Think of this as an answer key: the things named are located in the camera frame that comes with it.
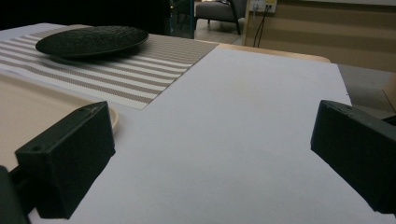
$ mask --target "light wood surface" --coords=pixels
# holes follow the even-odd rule
[[[223,49],[238,49],[243,51],[249,52],[256,52],[256,53],[263,53],[263,54],[272,54],[284,57],[291,57],[291,58],[298,58],[298,59],[306,59],[312,61],[318,61],[323,63],[330,63],[331,61],[327,58],[316,56],[316,55],[308,55],[308,54],[300,54],[300,53],[292,53],[280,50],[272,50],[272,49],[257,49],[245,46],[238,46],[238,45],[230,45],[230,44],[219,44],[219,48]]]
[[[396,72],[395,10],[278,0],[276,13],[265,19],[260,48],[319,55],[332,63]],[[253,46],[262,15],[247,12],[241,45]]]
[[[84,105],[95,103],[15,76],[0,74],[0,164],[18,166],[14,151]],[[119,113],[109,108],[113,132]]]

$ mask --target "black object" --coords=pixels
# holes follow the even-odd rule
[[[0,223],[2,224],[29,224],[29,218],[23,212],[17,191],[8,170],[0,166]]]
[[[107,102],[73,111],[15,154],[10,176],[23,213],[70,218],[115,154]]]
[[[133,26],[150,34],[167,35],[169,0],[20,0],[9,1],[0,14],[0,30],[37,23],[90,26]]]
[[[311,149],[374,211],[396,213],[396,127],[352,106],[321,101]]]
[[[382,119],[382,120],[384,120],[388,124],[396,126],[396,116],[388,117],[388,118],[385,118],[385,119]]]
[[[63,31],[39,40],[35,48],[63,58],[82,58],[119,52],[145,42],[147,31],[128,26],[96,26]]]

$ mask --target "screw hole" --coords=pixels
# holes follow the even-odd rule
[[[32,148],[32,151],[39,151],[39,150],[41,150],[41,147],[33,147]]]

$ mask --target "black plate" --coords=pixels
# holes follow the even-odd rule
[[[145,42],[149,33],[129,26],[95,26],[63,31],[39,40],[35,48],[62,58],[104,55]]]

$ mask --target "electrical cable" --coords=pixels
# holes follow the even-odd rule
[[[267,16],[267,13],[268,13],[268,11],[270,10],[270,8],[271,8],[270,5],[266,5],[266,6],[265,6],[264,15],[262,16],[262,22],[260,22],[259,28],[257,29],[256,35],[255,35],[255,37],[254,37],[253,48],[258,48],[259,45],[260,45],[260,41],[261,41],[261,39],[262,39],[262,31],[261,31],[261,34],[260,34],[259,42],[258,42],[257,47],[256,47],[257,35],[259,34],[260,29],[262,30],[263,27],[264,27],[265,17]]]

